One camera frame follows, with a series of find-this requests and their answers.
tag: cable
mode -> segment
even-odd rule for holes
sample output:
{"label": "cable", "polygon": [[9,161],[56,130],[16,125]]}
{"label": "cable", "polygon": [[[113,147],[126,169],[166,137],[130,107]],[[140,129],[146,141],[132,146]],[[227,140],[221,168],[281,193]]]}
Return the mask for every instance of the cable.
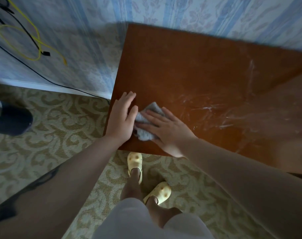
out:
{"label": "cable", "polygon": [[79,90],[79,89],[76,89],[76,88],[72,88],[72,87],[68,87],[68,86],[64,86],[64,85],[60,85],[60,84],[57,84],[55,82],[52,82],[50,80],[48,80],[47,78],[45,78],[44,76],[42,76],[40,73],[38,73],[37,71],[35,71],[33,68],[29,67],[27,64],[25,64],[24,62],[22,62],[20,59],[18,59],[17,57],[15,57],[14,55],[12,55],[10,52],[8,52],[5,48],[3,48],[1,45],[0,45],[0,48],[5,51],[7,54],[9,54],[11,57],[13,57],[14,59],[16,59],[17,61],[19,61],[21,64],[23,64],[24,66],[26,66],[27,68],[31,69],[33,72],[35,72],[37,75],[39,75],[41,78],[47,80],[48,82],[50,82],[51,84],[54,84],[54,85],[57,85],[57,86],[61,86],[61,87],[64,87],[64,88],[68,88],[68,89],[73,89],[73,90],[77,90],[77,91],[80,91],[80,92],[83,92],[85,94],[88,94],[90,96],[94,96],[94,97],[97,97],[97,98],[102,98],[102,99],[105,99],[108,104],[110,105],[110,101],[107,99],[107,98],[104,98],[104,97],[101,97],[101,96],[95,96],[93,94],[90,94],[88,92],[85,92],[85,91],[82,91],[82,90]]}
{"label": "cable", "polygon": [[[65,64],[65,65],[67,65],[67,60],[65,59],[65,57],[59,52],[59,51],[57,51],[56,49],[54,49],[54,48],[52,48],[51,46],[49,46],[49,45],[47,45],[47,44],[45,44],[45,43],[43,43],[42,41],[41,41],[41,39],[40,39],[40,34],[39,34],[39,31],[38,31],[38,29],[37,29],[37,27],[33,24],[33,22],[32,21],[30,21],[29,20],[29,18],[11,1],[11,0],[5,0],[6,1],[6,5],[3,5],[3,4],[1,4],[0,3],[0,8],[1,9],[3,9],[4,11],[6,11],[9,15],[11,15],[19,24],[20,24],[20,26],[23,28],[23,29],[21,29],[21,28],[18,28],[18,27],[15,27],[15,26],[11,26],[11,25],[7,25],[7,24],[5,24],[4,23],[4,21],[3,20],[1,20],[0,19],[0,23],[2,24],[2,25],[0,25],[0,36],[2,37],[2,39],[4,39],[5,40],[5,42],[11,47],[11,48],[13,48],[20,56],[22,56],[22,57],[24,57],[25,59],[27,59],[27,60],[31,60],[31,61],[37,61],[37,60],[39,60],[40,58],[41,58],[41,55],[45,55],[45,56],[50,56],[50,52],[46,52],[46,51],[42,51],[42,49],[41,49],[41,45],[44,45],[44,46],[46,46],[47,48],[50,48],[50,49],[52,49],[53,51],[55,51],[55,52],[57,52],[61,57],[62,57],[62,59],[63,59],[63,63]],[[14,12],[12,11],[12,10],[10,10],[10,8],[9,8],[9,5],[12,5],[33,27],[34,27],[34,29],[35,29],[35,31],[36,31],[36,33],[37,33],[37,37],[34,37],[34,36],[32,36],[26,29],[25,29],[25,27],[22,25],[22,23],[13,15],[14,14]],[[19,31],[21,31],[21,32],[26,32],[27,33],[27,35],[31,38],[31,40],[33,41],[33,43],[35,44],[35,46],[37,47],[37,49],[38,49],[38,55],[37,55],[37,57],[36,58],[30,58],[30,57],[27,57],[25,54],[23,54],[22,52],[20,52],[16,47],[14,47],[4,36],[3,36],[3,34],[1,33],[1,30],[3,29],[3,28],[5,28],[5,27],[7,27],[7,28],[15,28],[15,29],[17,29],[17,30],[19,30]]]}

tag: baseboard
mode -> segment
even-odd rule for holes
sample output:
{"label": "baseboard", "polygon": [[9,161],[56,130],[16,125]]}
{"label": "baseboard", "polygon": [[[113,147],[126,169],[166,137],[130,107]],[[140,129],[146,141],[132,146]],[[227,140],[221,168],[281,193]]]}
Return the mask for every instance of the baseboard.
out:
{"label": "baseboard", "polygon": [[[26,81],[8,80],[8,79],[0,79],[0,84],[12,85],[12,86],[18,86],[18,87],[24,87],[24,88],[30,88],[30,89],[69,93],[69,94],[82,95],[82,96],[90,96],[86,93],[83,93],[83,92],[80,92],[77,90],[60,87],[60,86],[56,86],[56,85],[36,84],[36,83],[31,83],[31,82],[26,82]],[[91,90],[82,90],[82,91],[88,92],[90,94],[93,94],[94,96],[100,96],[100,97],[103,97],[106,99],[111,99],[111,96],[112,96],[112,94],[105,93],[105,92],[97,92],[97,91],[91,91]]]}

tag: beige carpet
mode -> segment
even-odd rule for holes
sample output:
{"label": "beige carpet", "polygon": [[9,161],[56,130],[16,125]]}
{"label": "beige carpet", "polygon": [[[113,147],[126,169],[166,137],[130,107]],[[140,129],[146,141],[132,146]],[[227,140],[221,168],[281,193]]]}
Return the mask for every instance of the beige carpet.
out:
{"label": "beige carpet", "polygon": [[[4,85],[0,99],[25,106],[34,116],[22,136],[0,135],[0,203],[102,136],[108,111],[103,99]],[[110,159],[64,238],[90,238],[118,203],[128,178],[127,154],[117,151]],[[272,238],[186,159],[143,155],[143,170],[145,194],[168,181],[172,195],[163,206],[197,214],[216,238]]]}

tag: white shorts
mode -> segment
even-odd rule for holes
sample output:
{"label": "white shorts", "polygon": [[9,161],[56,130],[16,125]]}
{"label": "white shorts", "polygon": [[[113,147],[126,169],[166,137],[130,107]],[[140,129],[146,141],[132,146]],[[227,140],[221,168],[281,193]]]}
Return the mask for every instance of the white shorts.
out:
{"label": "white shorts", "polygon": [[163,229],[155,225],[144,203],[127,198],[113,208],[92,239],[214,239],[201,219],[191,213],[172,217]]}

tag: person's left hand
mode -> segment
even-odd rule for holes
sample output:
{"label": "person's left hand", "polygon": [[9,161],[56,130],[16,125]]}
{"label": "person's left hand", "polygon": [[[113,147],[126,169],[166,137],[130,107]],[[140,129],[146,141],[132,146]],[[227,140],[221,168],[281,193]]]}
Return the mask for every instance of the person's left hand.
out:
{"label": "person's left hand", "polygon": [[116,139],[119,144],[129,140],[132,135],[135,117],[138,113],[138,107],[134,106],[128,114],[128,109],[135,98],[136,93],[132,91],[128,94],[123,93],[119,100],[113,104],[106,130],[106,136]]}

